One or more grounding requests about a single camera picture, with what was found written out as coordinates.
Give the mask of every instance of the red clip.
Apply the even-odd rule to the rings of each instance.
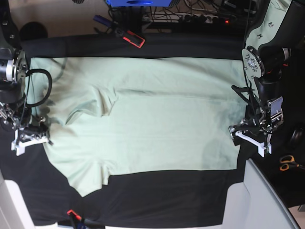
[[[73,211],[72,209],[70,209],[69,211],[67,211],[67,214],[68,214],[68,215],[70,215],[71,213],[72,213],[73,215],[75,215],[75,217],[76,217],[77,220],[81,221],[80,215],[78,215],[75,211]]]
[[[130,44],[133,44],[134,46],[136,46],[136,47],[138,47],[138,48],[141,48],[141,47],[143,46],[143,44],[145,43],[145,39],[144,39],[144,38],[138,36],[137,34],[131,32],[131,31],[129,31],[129,30],[126,31],[126,32],[127,32],[129,35],[131,35],[131,36],[134,36],[134,37],[139,38],[140,40],[142,40],[142,42],[140,43],[140,45],[138,45],[138,44],[133,43],[133,42],[132,42],[131,40],[129,40],[127,37],[123,37],[124,40],[128,41]]]

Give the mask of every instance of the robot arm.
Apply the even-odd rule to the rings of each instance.
[[[305,35],[305,0],[267,0],[246,35],[242,50],[247,87],[232,88],[248,103],[247,116],[229,127],[235,145],[244,139],[264,157],[271,153],[270,138],[283,122],[279,81],[283,63]],[[248,92],[249,99],[242,93]],[[265,135],[259,143],[252,136]]]
[[[25,78],[32,73],[43,73],[49,79],[45,98],[36,104],[27,104]],[[8,0],[0,0],[0,122],[15,130],[12,150],[21,155],[25,147],[49,142],[44,118],[31,115],[31,108],[42,104],[51,92],[51,75],[42,69],[29,70],[25,52],[21,48],[19,31],[10,16]]]

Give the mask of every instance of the floor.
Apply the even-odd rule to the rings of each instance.
[[[103,0],[86,0],[74,4],[72,0],[9,0],[14,22],[20,29],[24,24],[38,21],[46,26],[49,37],[95,34],[94,27],[105,27],[93,21],[95,14],[108,16]],[[290,208],[301,228],[305,229],[305,212]]]

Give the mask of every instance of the scissors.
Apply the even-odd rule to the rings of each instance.
[[[300,165],[295,162],[295,157],[292,155],[285,155],[280,158],[280,170],[281,171],[286,171],[290,168],[300,168],[300,169],[305,169],[305,166]]]

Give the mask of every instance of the light green t-shirt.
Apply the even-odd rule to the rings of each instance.
[[[235,169],[239,147],[228,126],[246,104],[231,89],[244,85],[241,61],[201,58],[35,58],[53,77],[47,115],[50,162],[82,196],[110,175],[156,170]],[[32,76],[28,103],[46,93]]]

